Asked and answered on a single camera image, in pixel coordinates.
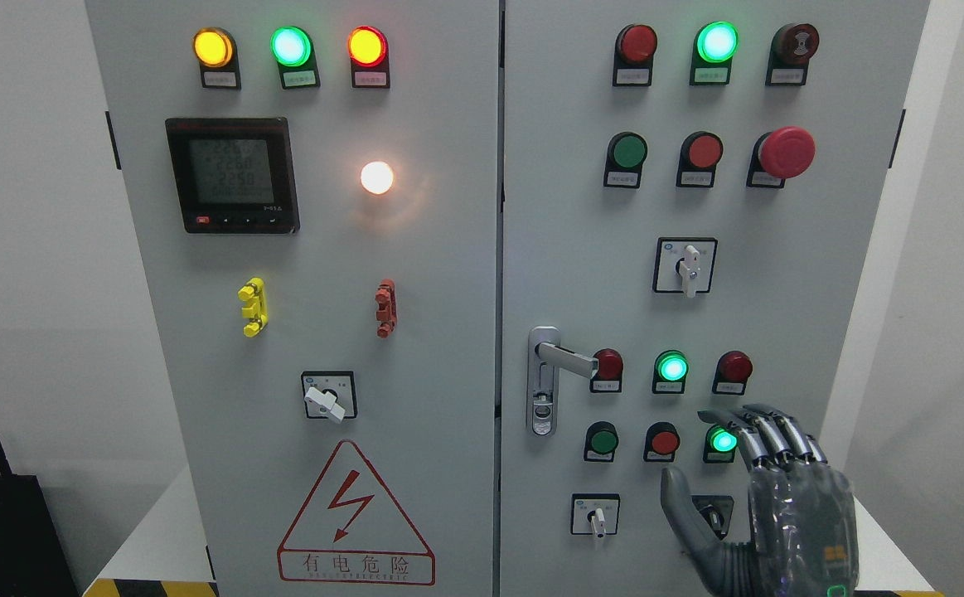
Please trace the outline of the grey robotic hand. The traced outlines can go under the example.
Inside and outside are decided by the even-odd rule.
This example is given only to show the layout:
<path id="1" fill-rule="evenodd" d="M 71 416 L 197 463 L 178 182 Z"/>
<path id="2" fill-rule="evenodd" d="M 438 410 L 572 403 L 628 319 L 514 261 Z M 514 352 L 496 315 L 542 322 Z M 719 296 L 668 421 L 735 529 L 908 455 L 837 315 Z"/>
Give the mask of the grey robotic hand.
<path id="1" fill-rule="evenodd" d="M 792 415 L 772 405 L 702 410 L 731 432 L 749 473 L 751 541 L 725 543 L 691 502 L 689 483 L 664 469 L 661 505 L 672 531 L 714 596 L 850 596 L 858 537 L 850 481 L 831 468 Z"/>

